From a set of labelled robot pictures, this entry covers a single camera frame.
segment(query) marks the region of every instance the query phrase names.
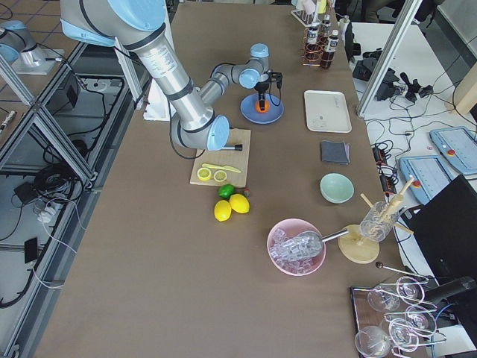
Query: cutting board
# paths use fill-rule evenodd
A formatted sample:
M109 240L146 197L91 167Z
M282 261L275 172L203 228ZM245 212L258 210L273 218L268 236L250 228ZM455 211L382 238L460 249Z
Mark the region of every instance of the cutting board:
M230 130L229 140L227 145L242 144L242 151L205 151L199 158L194 160L194 166L192 167L190 184L195 185L208 185L208 186L222 186L226 183L230 183L237 188L245 188L247 184L247 167L248 167L248 154L250 153L250 135L251 132L248 129L232 129ZM197 170L202 166L202 163L216 164L218 166L235 166L241 170L241 173L229 172L227 173L227 179L221 183L217 183L213 178L208 181L200 181L197 178Z

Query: blue plate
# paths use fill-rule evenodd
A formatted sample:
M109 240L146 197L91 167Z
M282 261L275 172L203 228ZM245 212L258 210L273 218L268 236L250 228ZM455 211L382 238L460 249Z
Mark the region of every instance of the blue plate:
M268 125L277 121L283 114L283 103L274 95L265 94L265 99L270 102L270 110L267 113L258 113L255 109L255 103L259 100L259 94L248 95L240 103L241 114L249 121L258 125Z

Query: gray napkin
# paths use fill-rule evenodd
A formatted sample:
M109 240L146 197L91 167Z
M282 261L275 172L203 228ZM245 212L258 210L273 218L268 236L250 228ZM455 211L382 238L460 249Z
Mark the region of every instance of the gray napkin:
M350 164L350 145L345 142L324 140L321 146L321 161L337 164Z

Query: brown table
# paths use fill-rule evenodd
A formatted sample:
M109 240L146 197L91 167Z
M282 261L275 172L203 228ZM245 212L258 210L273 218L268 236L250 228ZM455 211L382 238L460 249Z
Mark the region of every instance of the brown table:
M331 233L367 212L360 192L382 198L344 50L331 69L302 66L303 27L290 10L179 6L174 43L197 85L217 63L245 62L254 43L269 46L272 69L283 73L285 113L272 125L243 118L245 89L229 88L215 104L234 127L252 130L250 212L217 222L217 189L189 185L192 163L170 149L168 125L136 113L36 357L357 356L349 287L373 286L389 273L350 262L329 242L317 272L291 277L275 268L265 247L282 219L304 219ZM353 131L306 129L305 90L343 92ZM351 164L322 163L323 139L348 142ZM347 203L321 197L318 183L329 172L355 184ZM379 260L401 265L392 239L381 243Z

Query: knife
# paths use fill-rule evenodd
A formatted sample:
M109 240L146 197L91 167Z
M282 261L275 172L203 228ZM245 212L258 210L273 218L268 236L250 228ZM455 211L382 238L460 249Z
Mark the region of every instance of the knife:
M215 164L202 163L202 167L210 169L222 169L228 170L229 172L241 173L241 170L236 168L235 166L217 166Z

